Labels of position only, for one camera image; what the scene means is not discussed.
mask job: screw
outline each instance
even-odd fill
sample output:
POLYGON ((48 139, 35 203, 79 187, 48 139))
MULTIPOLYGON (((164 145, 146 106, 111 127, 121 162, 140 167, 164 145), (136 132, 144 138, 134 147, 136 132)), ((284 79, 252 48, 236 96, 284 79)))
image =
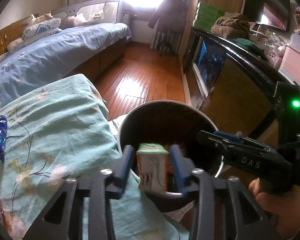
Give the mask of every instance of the screw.
POLYGON ((300 142, 300 133, 297 133, 297 141, 300 142))
POLYGON ((76 178, 72 178, 72 177, 66 178, 66 182, 67 182, 67 183, 75 183, 76 181, 77 181, 76 178))
POLYGON ((203 169, 195 168, 192 170, 193 174, 199 175, 203 173, 203 169))
POLYGON ((239 179, 238 177, 236 177, 236 176, 230 176, 230 177, 229 177, 229 180, 230 180, 231 182, 237 182, 237 181, 239 181, 240 179, 239 179))
POLYGON ((102 175, 110 175, 113 171, 111 169, 103 169, 100 172, 102 175))

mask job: wooden bed frame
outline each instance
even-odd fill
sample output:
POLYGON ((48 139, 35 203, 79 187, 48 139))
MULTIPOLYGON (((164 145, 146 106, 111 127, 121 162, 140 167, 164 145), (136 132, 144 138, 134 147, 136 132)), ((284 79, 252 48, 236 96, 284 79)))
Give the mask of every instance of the wooden bed frame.
MULTIPOLYGON (((56 9, 52 11, 52 15, 58 14, 60 12, 66 12, 68 16, 75 15, 74 11, 78 11, 81 7, 97 4, 97 3, 104 3, 104 2, 111 2, 111 1, 118 1, 118 12, 117 12, 117 22, 120 22, 122 18, 122 2, 119 0, 89 0, 86 2, 82 2, 75 5, 70 5, 64 8, 56 9)), ((22 20, 14 22, 7 27, 0 30, 0 55, 2 55, 7 51, 7 46, 10 42, 21 38, 23 30, 27 27, 29 17, 26 17, 22 20)), ((126 51, 127 46, 127 38, 123 37, 122 39, 118 40, 117 42, 113 43, 109 47, 103 49, 99 53, 92 56, 87 61, 83 62, 79 66, 77 66, 70 74, 82 73, 84 74, 90 81, 94 81, 103 70, 105 70, 111 63, 113 63, 116 59, 120 56, 123 56, 126 51)))

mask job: hanging jacket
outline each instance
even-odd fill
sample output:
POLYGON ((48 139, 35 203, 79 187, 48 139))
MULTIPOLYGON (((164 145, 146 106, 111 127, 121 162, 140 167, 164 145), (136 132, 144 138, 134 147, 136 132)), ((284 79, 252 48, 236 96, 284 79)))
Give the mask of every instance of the hanging jacket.
POLYGON ((187 13, 187 6, 182 0, 163 0, 153 13, 148 26, 153 29, 159 19, 157 31, 183 33, 187 13))

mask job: wooden headboard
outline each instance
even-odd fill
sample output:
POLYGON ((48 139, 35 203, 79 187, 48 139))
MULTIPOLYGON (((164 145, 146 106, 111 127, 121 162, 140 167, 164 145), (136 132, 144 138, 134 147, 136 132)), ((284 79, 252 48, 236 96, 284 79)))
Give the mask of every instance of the wooden headboard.
POLYGON ((22 37, 23 30, 27 27, 29 17, 17 22, 11 23, 7 27, 0 30, 0 55, 7 51, 10 42, 22 37))

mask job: bed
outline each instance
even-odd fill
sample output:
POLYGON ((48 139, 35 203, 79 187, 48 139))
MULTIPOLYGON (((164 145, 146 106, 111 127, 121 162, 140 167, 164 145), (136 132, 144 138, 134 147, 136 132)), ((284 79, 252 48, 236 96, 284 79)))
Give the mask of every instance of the bed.
MULTIPOLYGON (((120 0, 89 0, 52 11, 52 15, 74 16, 89 5, 117 3, 116 23, 68 28, 44 37, 9 55, 0 63, 0 109, 16 98, 51 82, 82 73, 95 80, 117 58, 124 55, 129 28, 120 23, 120 0)), ((0 30, 0 55, 22 36, 28 18, 0 30)))

